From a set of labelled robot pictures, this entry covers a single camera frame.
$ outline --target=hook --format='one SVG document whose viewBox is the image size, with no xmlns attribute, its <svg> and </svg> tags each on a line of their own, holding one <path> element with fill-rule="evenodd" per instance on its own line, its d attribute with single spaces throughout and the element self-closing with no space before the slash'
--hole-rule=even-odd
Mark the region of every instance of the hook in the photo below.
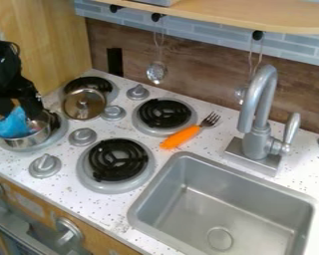
<svg viewBox="0 0 319 255">
<path fill-rule="evenodd" d="M 255 41 L 260 41 L 260 40 L 263 38 L 263 35 L 264 35 L 264 32 L 259 31 L 259 30 L 255 30 L 255 31 L 252 33 L 252 38 L 253 38 L 253 40 L 255 40 Z"/>
<path fill-rule="evenodd" d="M 125 7 L 119 6 L 119 5 L 115 5 L 115 4 L 110 5 L 110 11 L 111 11 L 112 13 L 117 13 L 118 10 L 121 10 L 121 9 L 123 9 L 123 8 L 125 8 Z"/>
<path fill-rule="evenodd" d="M 153 13 L 152 14 L 152 20 L 154 22 L 158 22 L 160 20 L 160 18 L 165 17 L 166 14 L 161 14 L 161 13 Z"/>
</svg>

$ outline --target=blue object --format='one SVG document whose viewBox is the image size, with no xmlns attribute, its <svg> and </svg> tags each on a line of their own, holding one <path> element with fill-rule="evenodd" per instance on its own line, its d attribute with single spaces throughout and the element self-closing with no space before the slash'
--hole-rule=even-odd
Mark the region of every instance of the blue object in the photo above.
<svg viewBox="0 0 319 255">
<path fill-rule="evenodd" d="M 26 114 L 21 107 L 14 111 L 3 120 L 0 120 L 0 136 L 5 138 L 23 137 L 30 134 L 26 123 Z"/>
</svg>

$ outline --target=pot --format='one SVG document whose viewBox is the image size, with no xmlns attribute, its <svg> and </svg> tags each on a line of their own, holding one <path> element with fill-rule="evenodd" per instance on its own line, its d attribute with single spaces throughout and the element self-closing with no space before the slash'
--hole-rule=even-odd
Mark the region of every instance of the pot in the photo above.
<svg viewBox="0 0 319 255">
<path fill-rule="evenodd" d="M 12 148 L 28 148 L 35 146 L 44 142 L 51 135 L 51 116 L 44 110 L 37 120 L 32 120 L 29 122 L 30 129 L 35 130 L 35 132 L 16 138 L 6 138 L 0 136 L 0 141 L 7 144 Z"/>
<path fill-rule="evenodd" d="M 80 88 L 65 95 L 62 112 L 70 120 L 89 121 L 97 118 L 105 106 L 103 93 L 95 89 Z"/>
</svg>

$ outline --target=fork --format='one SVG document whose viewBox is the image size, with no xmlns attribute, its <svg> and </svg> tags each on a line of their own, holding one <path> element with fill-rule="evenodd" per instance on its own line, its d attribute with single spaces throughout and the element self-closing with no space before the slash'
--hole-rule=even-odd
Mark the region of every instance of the fork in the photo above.
<svg viewBox="0 0 319 255">
<path fill-rule="evenodd" d="M 159 145 L 159 147 L 165 149 L 175 148 L 180 144 L 186 142 L 187 140 L 197 136 L 197 134 L 200 132 L 202 128 L 214 127 L 219 120 L 220 116 L 217 115 L 215 112 L 212 112 L 200 123 L 200 125 L 193 125 L 172 134 L 167 139 L 165 139 Z"/>
</svg>

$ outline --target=countertop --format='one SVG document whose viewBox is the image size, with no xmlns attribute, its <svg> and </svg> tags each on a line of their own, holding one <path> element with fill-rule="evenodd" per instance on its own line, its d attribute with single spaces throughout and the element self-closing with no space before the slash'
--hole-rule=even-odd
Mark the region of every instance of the countertop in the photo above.
<svg viewBox="0 0 319 255">
<path fill-rule="evenodd" d="M 215 111 L 222 116 L 222 120 L 216 128 L 204 130 L 198 137 L 180 148 L 161 150 L 159 144 L 162 138 L 149 136 L 137 131 L 131 122 L 133 109 L 144 102 L 132 101 L 126 96 L 127 90 L 136 86 L 137 82 L 96 70 L 90 70 L 83 76 L 100 76 L 113 81 L 120 89 L 120 92 L 118 97 L 112 102 L 112 105 L 123 107 L 127 111 L 127 116 L 118 122 L 107 122 L 102 119 L 88 122 L 70 121 L 70 128 L 65 136 L 53 145 L 39 151 L 19 153 L 10 152 L 0 147 L 1 176 L 143 254 L 181 254 L 179 251 L 134 229 L 128 223 L 126 215 L 129 207 L 149 182 L 141 188 L 117 195 L 95 193 L 85 188 L 77 179 L 76 161 L 74 160 L 85 150 L 85 147 L 71 146 L 68 142 L 68 135 L 77 128 L 92 128 L 98 133 L 98 139 L 112 137 L 136 139 L 145 144 L 155 156 L 156 169 L 154 176 L 175 152 L 190 151 L 314 197 L 318 201 L 318 205 L 305 254 L 319 254 L 319 145 L 317 143 L 319 134 L 301 130 L 293 142 L 292 151 L 283 157 L 280 172 L 276 177 L 267 177 L 227 161 L 223 157 L 223 152 L 231 139 L 234 136 L 241 136 L 241 133 L 236 130 L 238 111 L 144 85 L 151 92 L 150 97 L 145 101 L 150 98 L 161 97 L 183 100 L 197 111 L 199 121 L 211 111 Z M 58 99 L 59 92 L 53 92 L 44 98 L 45 106 L 52 110 L 58 110 L 60 108 Z M 270 123 L 273 134 L 282 138 L 284 125 L 276 122 Z M 63 162 L 63 168 L 56 175 L 49 178 L 36 179 L 29 174 L 28 166 L 34 159 L 44 153 L 59 156 Z"/>
</svg>

